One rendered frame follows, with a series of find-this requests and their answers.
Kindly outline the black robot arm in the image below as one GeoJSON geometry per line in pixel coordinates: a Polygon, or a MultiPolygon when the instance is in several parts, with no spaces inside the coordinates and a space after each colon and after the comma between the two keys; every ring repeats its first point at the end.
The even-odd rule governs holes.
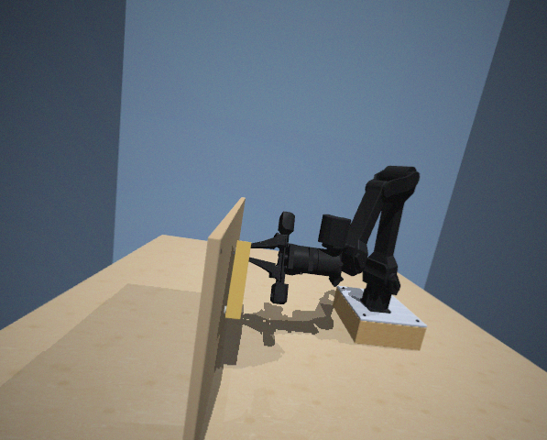
{"type": "Polygon", "coordinates": [[[341,273],[355,276],[363,271],[366,283],[360,301],[370,312],[387,313],[392,295],[400,288],[398,265],[393,256],[405,201],[414,193],[420,174],[414,167],[387,166],[366,184],[354,219],[323,214],[314,275],[329,276],[336,287],[341,273]],[[374,252],[368,256],[367,241],[381,212],[374,252]],[[350,225],[351,224],[351,225],[350,225]]]}

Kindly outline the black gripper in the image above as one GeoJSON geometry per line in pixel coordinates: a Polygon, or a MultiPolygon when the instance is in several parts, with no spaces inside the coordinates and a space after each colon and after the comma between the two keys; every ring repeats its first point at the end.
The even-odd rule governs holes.
{"type": "Polygon", "coordinates": [[[314,274],[318,267],[318,250],[316,247],[304,247],[289,244],[289,236],[294,231],[295,215],[282,212],[279,217],[279,233],[274,237],[251,243],[251,248],[279,248],[278,265],[265,260],[250,258],[249,262],[259,266],[269,273],[276,282],[271,286],[270,301],[284,304],[288,299],[289,284],[285,282],[286,271],[314,274]]]}

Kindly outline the tan wooden picture frame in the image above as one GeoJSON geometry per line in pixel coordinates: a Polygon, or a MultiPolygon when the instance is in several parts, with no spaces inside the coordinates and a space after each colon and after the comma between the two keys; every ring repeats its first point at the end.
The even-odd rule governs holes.
{"type": "Polygon", "coordinates": [[[237,240],[225,318],[241,318],[250,248],[251,242],[237,240]]]}

